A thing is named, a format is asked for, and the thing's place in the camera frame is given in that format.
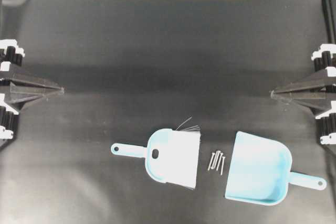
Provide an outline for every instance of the metal nail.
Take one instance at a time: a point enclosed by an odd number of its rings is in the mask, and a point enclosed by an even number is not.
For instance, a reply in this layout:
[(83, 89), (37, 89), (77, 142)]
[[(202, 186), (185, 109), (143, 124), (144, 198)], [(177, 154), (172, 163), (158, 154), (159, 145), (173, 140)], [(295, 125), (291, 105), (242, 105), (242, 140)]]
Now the metal nail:
[(219, 158), (218, 158), (218, 159), (219, 159), (219, 162), (218, 162), (218, 164), (217, 164), (217, 168), (216, 168), (216, 170), (218, 170), (219, 165), (221, 164), (222, 155), (223, 155), (223, 152), (221, 152), (220, 155), (219, 155)]
[(214, 161), (212, 163), (212, 166), (211, 166), (211, 169), (215, 169), (216, 165), (217, 165), (217, 160), (218, 160), (218, 156), (219, 156), (219, 153), (221, 151), (216, 151), (216, 154), (215, 154), (215, 158), (214, 158)]
[(225, 157), (222, 157), (222, 169), (220, 169), (221, 171), (221, 176), (223, 175), (223, 168), (224, 168), (224, 160), (225, 160)]
[(209, 166), (208, 166), (208, 170), (210, 170), (211, 163), (212, 163), (212, 161), (214, 160), (214, 157), (215, 157), (215, 153), (212, 152), (211, 159), (210, 159)]

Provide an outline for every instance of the black tabletop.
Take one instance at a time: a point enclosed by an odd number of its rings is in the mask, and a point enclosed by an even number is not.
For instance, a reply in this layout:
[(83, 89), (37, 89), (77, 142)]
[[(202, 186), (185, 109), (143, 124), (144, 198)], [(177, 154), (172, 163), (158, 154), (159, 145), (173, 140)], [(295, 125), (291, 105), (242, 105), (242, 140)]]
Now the black tabletop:
[[(335, 158), (315, 119), (270, 98), (313, 73), (325, 28), (321, 0), (3, 0), (1, 39), (65, 94), (23, 111), (0, 152), (0, 222), (335, 223)], [(190, 116), (202, 133), (195, 190), (110, 152)], [(271, 207), (225, 199), (237, 131), (284, 143), (292, 170), (327, 188), (290, 185)], [(223, 176), (207, 171), (215, 150)]]

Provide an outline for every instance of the hanging hole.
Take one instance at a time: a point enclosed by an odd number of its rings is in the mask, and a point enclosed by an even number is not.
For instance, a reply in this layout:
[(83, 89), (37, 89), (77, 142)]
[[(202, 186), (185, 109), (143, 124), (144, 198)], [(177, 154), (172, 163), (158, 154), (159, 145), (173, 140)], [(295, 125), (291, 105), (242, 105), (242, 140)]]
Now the hanging hole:
[(152, 158), (153, 158), (153, 159), (157, 159), (158, 156), (159, 156), (159, 150), (158, 150), (158, 149), (154, 149), (154, 150), (152, 151)]

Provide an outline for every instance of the plastic dustpan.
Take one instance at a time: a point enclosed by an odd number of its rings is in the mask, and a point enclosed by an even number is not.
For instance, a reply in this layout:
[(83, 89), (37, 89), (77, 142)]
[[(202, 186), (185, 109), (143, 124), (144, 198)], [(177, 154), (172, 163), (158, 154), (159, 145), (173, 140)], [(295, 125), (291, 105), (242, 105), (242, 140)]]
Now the plastic dustpan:
[(149, 176), (161, 183), (195, 188), (201, 134), (160, 129), (152, 134), (147, 147), (114, 143), (115, 155), (144, 157)]
[(225, 198), (272, 206), (286, 196), (288, 183), (323, 190), (323, 178), (291, 172), (292, 156), (280, 142), (238, 132)]

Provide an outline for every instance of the brush handle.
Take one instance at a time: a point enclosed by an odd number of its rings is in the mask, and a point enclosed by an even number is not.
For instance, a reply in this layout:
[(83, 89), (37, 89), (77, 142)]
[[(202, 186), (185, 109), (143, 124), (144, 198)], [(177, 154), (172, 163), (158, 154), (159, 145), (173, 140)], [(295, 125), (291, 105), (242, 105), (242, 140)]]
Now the brush handle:
[(147, 148), (131, 144), (114, 143), (111, 146), (111, 152), (114, 155), (127, 156), (127, 157), (146, 157)]
[(324, 178), (294, 172), (290, 172), (289, 182), (293, 185), (308, 187), (316, 190), (324, 190), (327, 186), (327, 182)]

